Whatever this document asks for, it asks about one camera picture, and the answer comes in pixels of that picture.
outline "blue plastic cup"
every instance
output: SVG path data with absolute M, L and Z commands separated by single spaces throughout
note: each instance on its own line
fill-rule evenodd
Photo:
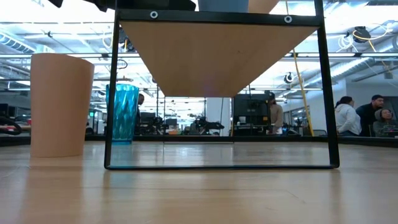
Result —
M 136 125 L 138 97 L 138 87 L 129 84 L 116 84 L 112 128 L 113 143 L 132 143 Z M 109 85 L 106 85 L 106 102 L 108 105 Z
M 248 12 L 249 0 L 198 0 L 199 11 Z

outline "hair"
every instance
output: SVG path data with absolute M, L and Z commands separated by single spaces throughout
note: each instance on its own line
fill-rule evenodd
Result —
M 340 104 L 349 104 L 352 102 L 352 100 L 353 98 L 350 96 L 343 96 L 339 101 L 337 101 L 335 108 L 337 108 L 337 106 Z
M 275 93 L 272 92 L 269 93 L 269 100 L 275 100 L 272 104 L 276 104 Z
M 373 101 L 373 100 L 377 100 L 377 99 L 379 99 L 379 98 L 384 99 L 384 97 L 383 97 L 382 95 L 374 95 L 374 96 L 372 96 L 372 101 Z
M 381 121 L 386 121 L 386 119 L 384 119 L 383 118 L 383 111 L 385 111 L 385 110 L 388 110 L 388 111 L 390 111 L 390 113 L 391 113 L 391 119 L 394 117 L 394 113 L 390 110 L 390 109 L 379 109 L 379 111 L 380 111 L 380 120 Z

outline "black metal frame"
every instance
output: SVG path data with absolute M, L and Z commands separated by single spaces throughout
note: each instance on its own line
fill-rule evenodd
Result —
M 285 22 L 288 15 L 270 14 L 245 14 L 234 12 L 192 12 L 192 11 L 151 11 L 119 9 L 118 0 L 115 0 L 113 48 L 111 61 L 111 80 L 109 85 L 108 123 L 105 144 L 104 167 L 109 170 L 203 170 L 203 169 L 334 169 L 340 166 L 338 141 L 333 106 L 332 82 L 330 64 L 326 42 L 325 20 L 323 16 L 323 1 L 315 0 L 316 16 L 290 16 L 292 21 Z M 257 24 L 269 26 L 313 26 L 318 27 L 318 48 L 322 71 L 323 99 L 325 102 L 326 128 L 328 131 L 328 148 L 330 165 L 317 166 L 270 166 L 270 165 L 244 165 L 244 166 L 112 166 L 112 127 L 114 113 L 114 96 L 116 91 L 116 67 L 118 61 L 119 21 L 151 21 L 151 22 L 201 22 L 219 24 Z

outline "white wall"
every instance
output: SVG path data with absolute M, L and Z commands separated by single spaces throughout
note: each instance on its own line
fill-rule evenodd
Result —
M 368 104 L 372 100 L 372 96 L 380 94 L 382 96 L 398 96 L 398 86 L 385 84 L 363 84 L 363 83 L 347 83 L 347 95 L 355 101 L 355 108 Z
M 347 95 L 346 82 L 340 80 L 333 85 L 333 104 L 343 96 Z M 313 129 L 326 130 L 325 104 L 322 91 L 309 91 L 306 94 L 307 105 L 310 107 L 310 116 Z M 282 105 L 284 111 L 290 111 L 297 108 L 303 108 L 303 100 L 289 100 L 287 104 Z
M 220 122 L 224 129 L 221 130 L 220 136 L 229 135 L 229 127 L 231 124 L 231 104 L 230 98 L 207 98 L 206 99 L 206 117 L 209 122 Z M 222 119 L 221 118 L 221 105 L 223 110 Z

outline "wooden table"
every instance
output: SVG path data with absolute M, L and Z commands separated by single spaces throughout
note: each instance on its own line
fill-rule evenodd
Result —
M 341 147 L 338 170 L 110 172 L 104 143 L 81 157 L 29 159 L 0 148 L 1 224 L 383 223 L 398 219 L 398 151 Z M 327 162 L 322 143 L 137 143 L 113 162 Z

